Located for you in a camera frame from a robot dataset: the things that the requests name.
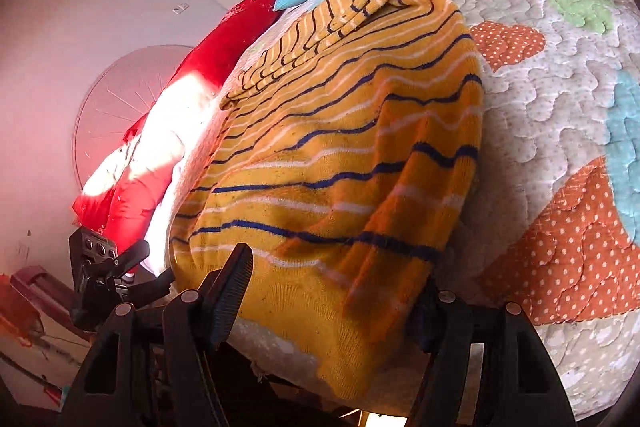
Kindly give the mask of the patchwork heart quilt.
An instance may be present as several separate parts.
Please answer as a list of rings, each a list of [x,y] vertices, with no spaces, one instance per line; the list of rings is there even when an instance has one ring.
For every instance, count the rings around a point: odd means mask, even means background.
[[[451,1],[483,57],[485,114],[480,179],[437,280],[519,303],[585,418],[639,362],[639,11]]]

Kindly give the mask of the red pillow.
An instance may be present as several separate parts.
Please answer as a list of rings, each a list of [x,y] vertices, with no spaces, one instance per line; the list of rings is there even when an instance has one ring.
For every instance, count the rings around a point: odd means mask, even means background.
[[[186,56],[148,113],[102,160],[73,203],[77,222],[122,253],[149,230],[175,165],[198,139],[209,103],[239,58],[281,16],[276,0],[243,0]]]

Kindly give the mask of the wall socket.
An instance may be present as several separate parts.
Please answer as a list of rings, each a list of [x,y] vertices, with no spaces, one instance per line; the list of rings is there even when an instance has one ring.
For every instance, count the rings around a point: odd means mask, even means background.
[[[187,3],[180,3],[172,9],[172,12],[175,14],[181,14],[187,9],[189,9],[189,5]]]

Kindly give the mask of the white round headboard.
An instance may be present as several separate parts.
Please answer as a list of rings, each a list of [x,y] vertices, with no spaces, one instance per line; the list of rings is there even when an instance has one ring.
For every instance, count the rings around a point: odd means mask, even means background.
[[[190,46],[162,44],[134,50],[96,78],[82,101],[73,134],[75,176],[84,185],[126,132],[149,112]]]

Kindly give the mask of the yellow striped knit sweater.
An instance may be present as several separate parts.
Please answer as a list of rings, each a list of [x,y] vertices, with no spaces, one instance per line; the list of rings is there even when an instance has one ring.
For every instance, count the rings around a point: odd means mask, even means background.
[[[397,349],[473,182],[480,56],[451,0],[324,0],[222,97],[222,128],[177,211],[182,291],[239,243],[242,319],[311,358],[352,402]]]

